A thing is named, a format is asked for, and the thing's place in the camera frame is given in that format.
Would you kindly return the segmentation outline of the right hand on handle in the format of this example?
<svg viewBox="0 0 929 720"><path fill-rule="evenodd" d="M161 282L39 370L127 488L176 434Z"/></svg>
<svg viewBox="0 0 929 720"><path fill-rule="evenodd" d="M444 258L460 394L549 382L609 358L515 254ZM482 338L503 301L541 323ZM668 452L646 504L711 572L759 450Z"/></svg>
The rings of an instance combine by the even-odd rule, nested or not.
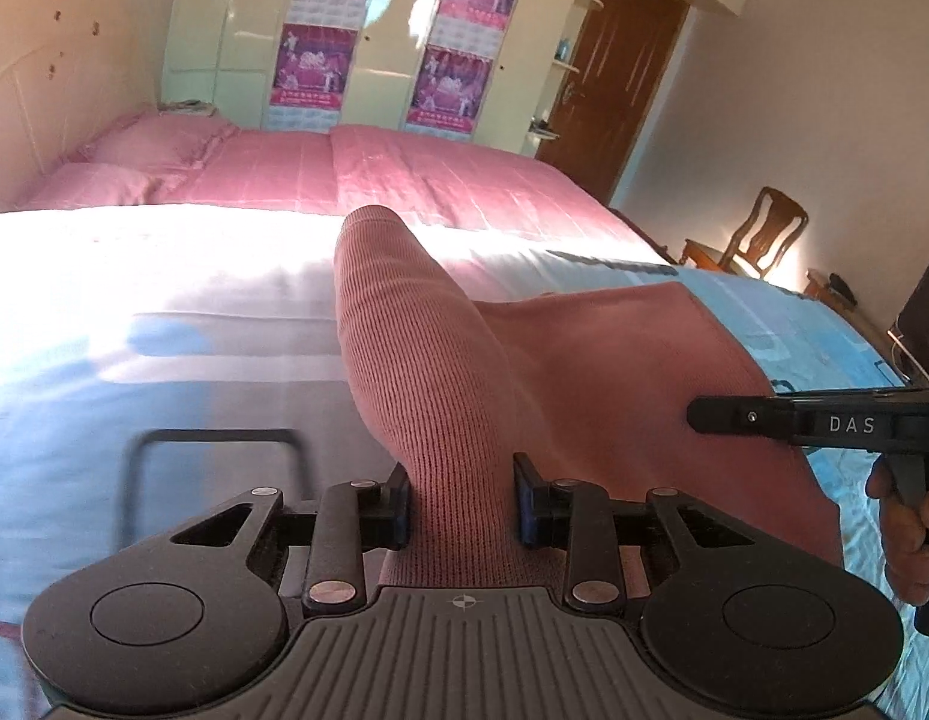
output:
<svg viewBox="0 0 929 720"><path fill-rule="evenodd" d="M871 468L867 494L880 502L885 574L892 591L910 606L925 606L929 602L929 491L917 509L904 504L888 462L880 458Z"/></svg>

